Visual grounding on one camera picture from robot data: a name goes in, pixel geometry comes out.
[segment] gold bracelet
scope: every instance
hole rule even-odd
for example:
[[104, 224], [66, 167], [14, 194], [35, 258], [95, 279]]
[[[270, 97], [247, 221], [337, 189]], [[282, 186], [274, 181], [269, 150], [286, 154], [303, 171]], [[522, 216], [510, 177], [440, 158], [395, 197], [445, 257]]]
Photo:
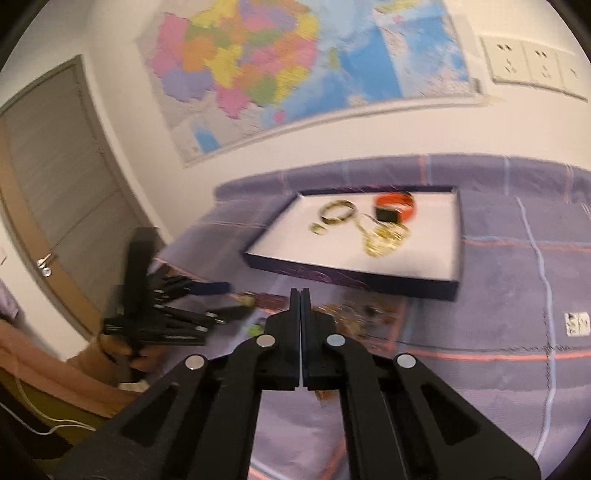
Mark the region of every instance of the gold bracelet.
[[[347, 207], [349, 209], [349, 211], [340, 217], [327, 217], [326, 216], [326, 214], [328, 213], [329, 210], [332, 210], [333, 208], [337, 208], [337, 207]], [[355, 206], [355, 204], [353, 204], [353, 202], [350, 202], [348, 200], [335, 200], [334, 202], [330, 202], [330, 203], [324, 205], [320, 209], [318, 214], [320, 216], [320, 220], [322, 220], [322, 223], [325, 223], [327, 225], [336, 225], [337, 223], [346, 222], [351, 217], [354, 217], [355, 215], [357, 215], [357, 207]]]

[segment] metal pin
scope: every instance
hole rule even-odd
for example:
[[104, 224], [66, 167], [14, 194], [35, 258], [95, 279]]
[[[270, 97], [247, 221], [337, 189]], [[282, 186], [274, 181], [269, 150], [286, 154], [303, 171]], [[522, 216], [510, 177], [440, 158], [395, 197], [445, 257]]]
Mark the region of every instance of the metal pin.
[[205, 359], [201, 355], [191, 355], [185, 360], [185, 367], [189, 370], [199, 370], [205, 365]]
[[414, 367], [417, 364], [417, 359], [414, 358], [412, 355], [409, 355], [409, 354], [405, 353], [404, 355], [400, 355], [396, 359], [396, 362], [402, 368], [412, 368], [412, 367]]
[[275, 345], [275, 337], [273, 335], [261, 335], [256, 339], [256, 342], [259, 346], [268, 348]]
[[343, 346], [345, 344], [345, 337], [338, 333], [333, 333], [326, 338], [326, 343], [330, 346]]

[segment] sticker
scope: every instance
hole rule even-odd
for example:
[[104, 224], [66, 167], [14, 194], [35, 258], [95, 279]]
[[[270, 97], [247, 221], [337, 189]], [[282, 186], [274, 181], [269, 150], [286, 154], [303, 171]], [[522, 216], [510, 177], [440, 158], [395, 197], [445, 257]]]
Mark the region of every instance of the sticker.
[[565, 313], [566, 333], [569, 337], [587, 337], [591, 335], [591, 322], [587, 312]]
[[259, 335], [265, 333], [266, 322], [267, 319], [265, 317], [259, 317], [258, 320], [248, 328], [248, 336], [258, 337]]

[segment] white wall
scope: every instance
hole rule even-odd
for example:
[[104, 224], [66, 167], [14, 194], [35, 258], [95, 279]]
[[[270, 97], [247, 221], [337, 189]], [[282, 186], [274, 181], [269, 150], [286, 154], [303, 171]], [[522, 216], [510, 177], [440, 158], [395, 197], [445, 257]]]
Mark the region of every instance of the white wall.
[[[448, 1], [465, 14], [459, 25], [471, 25], [476, 34], [523, 38], [584, 57], [545, 0]], [[185, 169], [135, 46], [159, 3], [50, 0], [0, 73], [0, 105], [36, 77], [83, 53], [91, 94], [111, 148], [148, 216], [163, 228], [167, 239], [211, 208], [216, 185], [278, 168], [372, 155], [449, 152], [525, 155], [591, 168], [590, 104], [546, 90], [488, 81], [492, 96], [488, 106], [394, 112], [317, 125]], [[479, 43], [469, 48], [481, 54]], [[8, 253], [0, 275], [36, 331], [62, 356], [80, 349], [82, 338], [43, 296], [1, 225], [0, 245]]]
[[[465, 12], [460, 23], [467, 21], [478, 34], [509, 35], [582, 54], [545, 0], [465, 0], [463, 5], [450, 1]], [[119, 160], [134, 171], [173, 236], [211, 207], [213, 186], [278, 168], [439, 152], [516, 154], [591, 167], [588, 103], [546, 90], [488, 82], [494, 99], [486, 107], [394, 112], [318, 125], [184, 169], [134, 43], [158, 5], [159, 0], [97, 1], [90, 18], [88, 63], [96, 97], [102, 99], [121, 146]], [[479, 43], [474, 42], [474, 48], [480, 49]]]

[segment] map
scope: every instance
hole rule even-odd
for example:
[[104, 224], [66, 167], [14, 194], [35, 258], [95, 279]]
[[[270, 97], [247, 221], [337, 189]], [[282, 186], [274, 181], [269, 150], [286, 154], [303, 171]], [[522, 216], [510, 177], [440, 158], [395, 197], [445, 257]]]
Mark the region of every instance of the map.
[[187, 163], [320, 114], [473, 95], [441, 0], [163, 0], [138, 46]]

